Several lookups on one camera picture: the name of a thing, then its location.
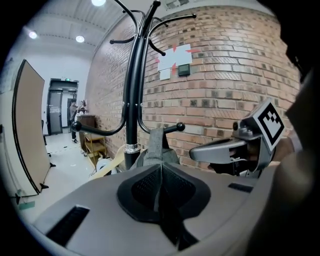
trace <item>beige panel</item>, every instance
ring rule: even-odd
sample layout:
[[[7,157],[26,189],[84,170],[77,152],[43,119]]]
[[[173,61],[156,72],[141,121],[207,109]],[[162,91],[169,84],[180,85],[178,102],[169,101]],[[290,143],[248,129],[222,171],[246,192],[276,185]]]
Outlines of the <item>beige panel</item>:
[[[28,180],[17,152],[12,126],[13,90],[0,94],[0,169],[3,183],[10,197],[15,197],[17,190],[22,196],[35,196],[37,192]]]
[[[39,190],[50,168],[41,125],[44,84],[43,78],[25,61],[16,96],[16,130],[22,158]]]

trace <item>white wall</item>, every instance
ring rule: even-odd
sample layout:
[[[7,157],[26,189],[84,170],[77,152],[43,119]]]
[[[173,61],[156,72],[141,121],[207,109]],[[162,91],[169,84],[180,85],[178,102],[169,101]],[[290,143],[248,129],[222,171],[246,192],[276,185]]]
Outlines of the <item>white wall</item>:
[[[68,91],[63,91],[62,93],[62,102],[61,102],[61,120],[62,120],[62,127],[68,126],[68,99],[72,99],[73,94]]]
[[[48,134],[47,99],[50,79],[78,80],[77,104],[85,99],[87,78],[93,53],[55,44],[28,44],[22,56],[45,80],[42,95],[43,134]]]

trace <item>brick wall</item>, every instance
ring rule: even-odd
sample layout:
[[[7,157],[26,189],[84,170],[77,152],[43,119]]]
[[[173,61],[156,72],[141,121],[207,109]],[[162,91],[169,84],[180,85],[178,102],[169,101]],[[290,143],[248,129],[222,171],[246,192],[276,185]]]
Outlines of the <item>brick wall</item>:
[[[291,124],[285,116],[300,88],[298,71],[285,55],[280,26],[274,17],[259,11],[211,6],[181,11],[173,16],[196,13],[196,19],[160,27],[152,41],[161,50],[191,44],[191,75],[159,80],[156,58],[149,49],[143,96],[143,120],[149,128],[184,122],[184,132],[167,135],[169,145],[184,165],[206,168],[189,158],[189,149],[229,137],[232,124],[270,97],[283,117],[286,135]],[[125,71],[131,45],[109,44],[133,34],[129,19],[121,22],[103,42],[89,72],[86,98],[89,112],[98,116],[101,129],[120,121]],[[149,135],[139,130],[138,143],[148,145]],[[123,132],[108,137],[111,156],[124,144]]]

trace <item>black vent slot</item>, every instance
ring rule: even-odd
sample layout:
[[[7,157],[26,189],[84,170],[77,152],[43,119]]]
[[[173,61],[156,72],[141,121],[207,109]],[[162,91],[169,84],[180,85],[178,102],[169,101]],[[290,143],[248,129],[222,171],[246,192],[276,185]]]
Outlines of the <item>black vent slot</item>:
[[[243,191],[246,193],[250,193],[254,189],[253,186],[242,185],[242,184],[238,184],[238,183],[231,183],[228,187],[231,189]]]
[[[75,206],[46,235],[61,246],[66,246],[72,235],[85,219],[89,209]]]

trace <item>black coat rack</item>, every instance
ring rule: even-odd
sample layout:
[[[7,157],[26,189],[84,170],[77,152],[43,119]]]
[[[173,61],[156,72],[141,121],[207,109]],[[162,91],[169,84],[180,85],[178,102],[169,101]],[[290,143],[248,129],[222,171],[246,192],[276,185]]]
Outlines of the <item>black coat rack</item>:
[[[146,127],[142,120],[142,101],[145,82],[145,69],[147,61],[147,53],[149,45],[153,50],[165,56],[166,53],[158,49],[151,41],[151,34],[160,26],[167,23],[174,22],[183,19],[196,18],[195,14],[174,17],[162,21],[158,17],[154,17],[157,8],[160,6],[160,1],[153,1],[148,12],[145,14],[140,10],[129,10],[121,1],[115,0],[115,2],[123,8],[123,13],[127,13],[133,20],[135,26],[135,35],[126,40],[110,40],[110,44],[126,44],[133,41],[131,53],[128,60],[128,66],[124,80],[124,91],[122,101],[122,113],[120,124],[113,130],[99,130],[89,126],[82,125],[79,121],[75,121],[71,124],[71,128],[75,132],[83,131],[88,133],[94,133],[101,136],[111,136],[119,132],[126,124],[126,144],[124,148],[124,160],[125,166],[129,169],[136,161],[140,154],[140,148],[137,141],[137,128],[138,124],[141,129],[146,133],[150,133],[150,129]],[[133,13],[141,14],[141,19],[138,22]],[[154,27],[152,27],[153,21],[159,21]],[[176,131],[183,131],[185,125],[182,122],[178,122],[174,126],[170,126],[164,129],[164,133],[172,133]]]

